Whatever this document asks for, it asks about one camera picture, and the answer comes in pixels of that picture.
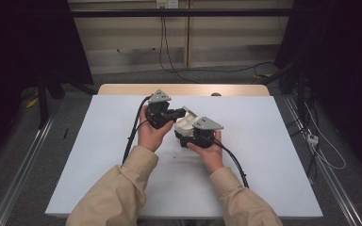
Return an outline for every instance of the right hand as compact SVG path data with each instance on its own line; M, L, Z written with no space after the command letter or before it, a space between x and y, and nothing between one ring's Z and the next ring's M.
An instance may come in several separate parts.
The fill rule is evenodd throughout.
M222 132L220 130L216 130L214 133L215 138L218 141L222 141ZM206 149L203 149L193 143L188 143L187 147L202 157L202 160L204 161L204 164L210 174L224 167L222 164L222 148L216 144L212 144L209 148Z

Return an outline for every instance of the black pole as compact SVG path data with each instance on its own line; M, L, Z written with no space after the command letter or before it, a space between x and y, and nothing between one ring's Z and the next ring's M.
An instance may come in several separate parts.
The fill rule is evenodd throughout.
M46 124L48 120L48 104L46 100L46 89L43 72L38 76L38 99L40 101L40 126L39 129Z
M92 17L288 17L292 15L318 14L317 9L292 8L145 8L145 9L74 9L71 11L22 10L32 16Z

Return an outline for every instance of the black curtain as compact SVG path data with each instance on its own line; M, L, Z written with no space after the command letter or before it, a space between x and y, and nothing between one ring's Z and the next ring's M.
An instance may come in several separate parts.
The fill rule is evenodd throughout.
M10 125L21 92L37 86L41 73L51 83L57 72L80 84L92 84L90 68L72 17L38 15L69 11L67 0L0 1L0 141Z
M326 6L330 10L304 56L301 70L362 161L362 1L335 0ZM289 47L299 43L306 30L304 23L294 20L288 25L276 60L279 66L293 57L296 47Z

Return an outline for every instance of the forearm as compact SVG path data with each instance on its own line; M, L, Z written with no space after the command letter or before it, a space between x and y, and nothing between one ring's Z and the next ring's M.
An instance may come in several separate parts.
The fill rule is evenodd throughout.
M225 225L282 225L267 202L242 186L229 168L216 170L209 179L222 202Z
M67 225L136 225L144 189L158 157L136 146L124 164L109 170L69 215Z

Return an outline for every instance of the hand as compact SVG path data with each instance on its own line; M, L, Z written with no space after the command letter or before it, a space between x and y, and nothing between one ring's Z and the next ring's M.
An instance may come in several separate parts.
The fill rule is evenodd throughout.
M215 138L218 141L222 141L222 132L220 130L215 131ZM203 149L193 143L188 143L187 147L189 147L191 150L198 153L202 157L202 160L204 161L204 164L210 174L224 167L224 165L222 164L221 147L213 144L209 148Z
M140 111L140 129L138 130L138 145L155 152L160 147L164 136L172 129L174 122L169 121L160 129L155 129L146 119L145 111L148 106L144 105Z

